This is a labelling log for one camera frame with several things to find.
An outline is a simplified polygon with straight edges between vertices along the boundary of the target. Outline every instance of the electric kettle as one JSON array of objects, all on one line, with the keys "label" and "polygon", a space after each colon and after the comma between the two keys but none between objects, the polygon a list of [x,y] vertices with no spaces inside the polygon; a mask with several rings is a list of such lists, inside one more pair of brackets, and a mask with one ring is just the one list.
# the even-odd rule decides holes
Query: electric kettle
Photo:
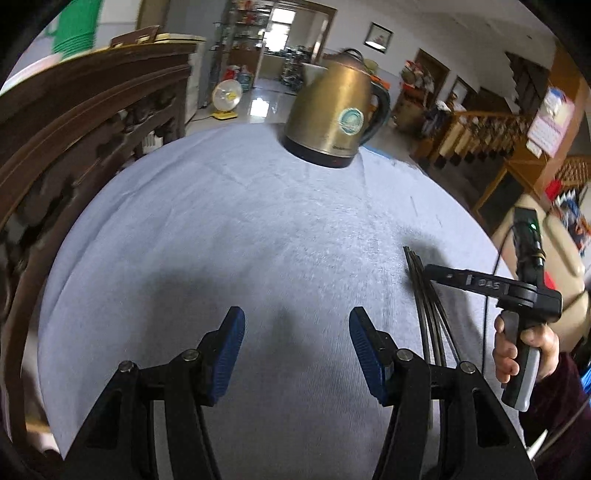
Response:
[{"label": "electric kettle", "polygon": [[[323,66],[304,63],[303,69],[304,86],[285,125],[283,146],[310,163],[347,167],[388,120],[390,95],[352,48],[326,56]],[[368,120],[372,95],[378,108]]]}]

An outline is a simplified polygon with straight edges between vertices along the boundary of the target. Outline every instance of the window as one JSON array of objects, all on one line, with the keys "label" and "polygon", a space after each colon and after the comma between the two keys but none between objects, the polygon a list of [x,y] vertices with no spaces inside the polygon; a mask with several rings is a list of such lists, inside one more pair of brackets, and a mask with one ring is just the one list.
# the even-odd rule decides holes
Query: window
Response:
[{"label": "window", "polygon": [[269,30],[265,32],[265,45],[269,51],[281,51],[285,48],[291,24],[296,12],[284,8],[276,8],[271,15]]}]

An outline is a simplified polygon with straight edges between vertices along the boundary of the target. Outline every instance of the beige chair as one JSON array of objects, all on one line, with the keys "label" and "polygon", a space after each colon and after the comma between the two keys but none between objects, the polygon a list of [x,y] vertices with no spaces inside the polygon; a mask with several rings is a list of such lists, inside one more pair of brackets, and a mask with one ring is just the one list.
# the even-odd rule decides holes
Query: beige chair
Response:
[{"label": "beige chair", "polygon": [[[546,254],[545,268],[563,298],[562,317],[558,322],[551,324],[551,327],[560,338],[560,350],[570,352],[581,337],[587,337],[591,325],[589,295],[585,291],[584,265],[579,251],[560,220],[554,215],[546,215],[533,197],[524,194],[515,206],[531,208],[538,213],[542,248]],[[513,209],[507,213],[503,223],[492,236],[491,240],[497,249],[501,247],[512,224]],[[501,256],[515,275],[517,259],[512,233],[507,237]]]}]

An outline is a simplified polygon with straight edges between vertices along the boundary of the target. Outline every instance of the kettle sticker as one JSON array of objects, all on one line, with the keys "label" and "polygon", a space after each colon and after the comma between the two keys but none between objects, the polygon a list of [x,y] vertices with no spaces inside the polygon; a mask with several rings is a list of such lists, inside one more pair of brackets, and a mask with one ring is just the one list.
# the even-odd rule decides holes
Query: kettle sticker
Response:
[{"label": "kettle sticker", "polygon": [[339,127],[347,135],[358,134],[363,126],[363,113],[356,108],[346,108],[339,115]]}]

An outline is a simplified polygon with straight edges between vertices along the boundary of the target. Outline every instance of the finger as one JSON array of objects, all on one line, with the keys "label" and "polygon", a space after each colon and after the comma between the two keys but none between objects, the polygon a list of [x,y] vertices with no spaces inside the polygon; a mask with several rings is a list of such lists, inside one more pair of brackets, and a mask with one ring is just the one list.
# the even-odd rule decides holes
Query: finger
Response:
[{"label": "finger", "polygon": [[498,368],[496,369],[495,375],[496,379],[501,383],[509,383],[509,380],[511,379],[511,376],[509,374],[502,372]]},{"label": "finger", "polygon": [[521,332],[521,339],[527,345],[541,349],[540,367],[537,379],[541,380],[554,373],[558,366],[560,341],[548,325],[538,325]]},{"label": "finger", "polygon": [[507,340],[504,333],[495,334],[495,350],[500,356],[508,358],[517,357],[517,347]]},{"label": "finger", "polygon": [[542,351],[554,346],[556,334],[547,325],[537,325],[521,332],[521,340],[529,346],[541,348]]},{"label": "finger", "polygon": [[499,355],[493,350],[492,356],[495,359],[496,369],[507,375],[517,375],[519,373],[519,365],[515,360]]},{"label": "finger", "polygon": [[505,322],[501,318],[501,315],[495,319],[495,330],[497,333],[503,333],[505,331]]}]

